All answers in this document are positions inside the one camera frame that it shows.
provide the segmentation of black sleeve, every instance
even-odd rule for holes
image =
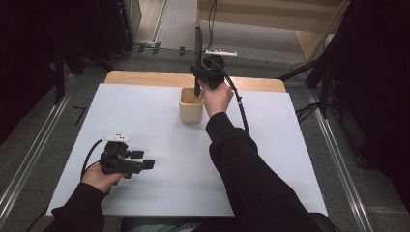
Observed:
[[[293,189],[259,157],[255,142],[225,113],[206,128],[211,159],[236,218],[247,231],[320,231]]]
[[[55,220],[45,231],[103,231],[105,219],[101,203],[104,197],[98,189],[79,183],[67,203],[51,211]]]

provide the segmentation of white table surface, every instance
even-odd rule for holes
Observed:
[[[133,174],[111,189],[102,203],[105,215],[124,217],[233,216],[220,174],[211,162],[208,116],[197,125],[179,120],[178,87],[101,84],[51,199],[63,206],[79,182],[81,167],[93,144],[113,133],[130,138],[130,150],[155,160],[152,170]],[[259,155],[298,194],[310,212],[327,215],[289,95],[240,91],[251,137]],[[235,98],[227,111],[236,127],[242,118]],[[105,142],[89,163],[100,158]]]

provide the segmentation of cable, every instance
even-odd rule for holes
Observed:
[[[232,88],[233,92],[235,93],[236,96],[236,101],[238,102],[238,106],[239,106],[239,110],[241,111],[241,116],[242,116],[242,121],[244,122],[244,129],[245,131],[249,134],[249,126],[248,126],[248,121],[247,121],[247,116],[245,115],[245,110],[244,110],[244,106],[242,104],[242,97],[239,96],[238,94],[238,90],[236,89],[232,79],[229,77],[229,75],[226,73],[226,71],[215,61],[211,60],[211,59],[207,59],[204,58],[208,61],[210,61],[211,63],[213,63],[218,69],[220,69],[223,73],[223,75],[226,78],[226,81],[228,82],[228,84],[230,85],[230,87]]]
[[[115,60],[113,60],[113,61],[107,63],[107,64],[108,64],[108,65],[113,65],[113,64],[117,63],[118,61],[120,61],[121,59],[123,59],[126,54],[127,54],[127,52],[124,52],[124,53],[115,55],[115,56],[119,56],[119,57],[118,57],[117,59],[115,59]],[[94,64],[94,63],[91,64],[91,63],[87,63],[87,62],[83,62],[83,64],[85,64],[88,68],[98,66],[97,64]]]
[[[106,160],[106,159],[108,159],[108,158],[110,158],[110,157],[112,157],[112,156],[114,156],[114,155],[115,155],[115,154],[111,154],[111,155],[109,155],[109,156],[107,156],[107,157],[104,157],[104,158],[102,158],[102,159],[99,159],[99,160],[97,160],[97,161],[91,163],[90,165],[87,166],[87,168],[85,168],[85,171],[87,171],[87,169],[90,168],[91,166],[93,166],[94,164],[96,164],[96,163],[98,163],[98,162],[100,162],[100,161]]]
[[[91,157],[91,154],[93,153],[94,149],[95,149],[101,142],[103,142],[102,139],[100,139],[99,141],[97,141],[97,142],[93,145],[93,147],[90,149],[90,151],[88,152],[87,157],[85,158],[84,164],[82,165],[82,170],[81,170],[81,177],[80,177],[80,179],[82,178],[82,176],[84,176],[84,173],[85,173],[85,171],[86,171],[87,168],[88,168],[88,167],[86,168],[88,159]]]
[[[293,65],[289,68],[289,71],[291,72],[291,71],[292,71],[292,68],[293,68],[294,66],[296,66],[296,65],[305,65],[305,64],[306,64],[306,62],[295,63],[295,64],[293,64]],[[296,75],[293,76],[293,78],[296,79],[296,80],[298,80],[298,81],[303,81],[302,79],[296,78]]]
[[[48,206],[45,207],[45,209],[42,210],[42,212],[36,217],[36,219],[33,220],[33,222],[30,224],[30,227],[28,227],[28,229],[26,230],[26,232],[30,232],[33,227],[37,224],[37,222],[39,222],[40,218],[42,217],[43,214],[45,214],[45,212],[47,211]]]
[[[206,50],[211,48],[212,47],[212,42],[214,41],[214,23],[215,23],[215,15],[217,14],[217,6],[218,6],[217,0],[214,0],[214,3],[212,4],[211,10],[209,11],[209,15],[208,15],[208,29],[209,29],[210,39],[209,39],[208,46],[202,52],[205,52]],[[212,27],[211,27],[212,9],[214,9],[214,16],[212,18]]]
[[[152,49],[152,50],[166,50],[166,51],[177,51],[177,52],[187,52],[187,53],[194,53],[195,51],[191,51],[191,50],[180,50],[180,49],[172,49],[172,48],[155,48],[155,47],[150,47],[150,46],[144,46],[144,45],[140,45],[140,46],[135,46],[131,51],[127,51],[124,54],[128,54],[128,53],[132,53],[135,51],[140,50],[140,48],[143,48],[143,50],[145,49]]]
[[[334,108],[333,103],[331,101],[326,101],[325,104],[326,106]],[[315,103],[308,104],[304,108],[295,110],[299,124],[301,124],[316,108],[320,108],[321,106],[322,106],[321,102],[315,102]]]
[[[332,225],[333,225],[334,229],[335,229],[337,232],[341,232],[341,230],[340,230],[339,228],[337,228],[337,226],[335,226],[333,223],[332,223]]]

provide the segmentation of cuff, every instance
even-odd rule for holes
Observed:
[[[64,205],[67,210],[94,209],[100,207],[105,194],[100,190],[84,183],[78,183],[70,199]]]
[[[206,126],[206,132],[208,132],[211,141],[215,141],[225,131],[232,129],[234,129],[234,126],[224,112],[212,116]]]

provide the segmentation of metal frame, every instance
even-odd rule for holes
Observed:
[[[27,152],[23,162],[15,173],[12,181],[9,183],[6,190],[2,193],[0,200],[0,230],[5,224],[5,221],[12,210],[19,194],[21,193],[24,184],[28,180],[34,166],[36,165],[37,159],[42,153],[43,147],[50,137],[54,127],[60,118],[64,108],[66,107],[67,101],[71,95],[72,88],[76,84],[78,78],[71,74],[66,82],[66,95],[59,104],[52,107],[47,119],[45,120],[40,132],[37,134],[36,139],[31,145],[30,150]]]
[[[311,102],[319,102],[319,99],[317,98],[315,93],[313,93],[309,89],[307,89],[307,92]],[[331,126],[329,125],[329,121],[323,117],[319,109],[315,110],[315,114],[331,153],[331,157],[335,164],[338,177],[340,178],[347,200],[349,201],[350,208],[353,212],[356,222],[358,223],[359,229],[362,232],[372,232],[374,230],[371,225],[370,219],[368,218],[366,207],[362,202],[362,198],[353,182],[352,177],[350,176],[350,173],[344,162],[343,155],[337,146],[337,142],[332,133]]]

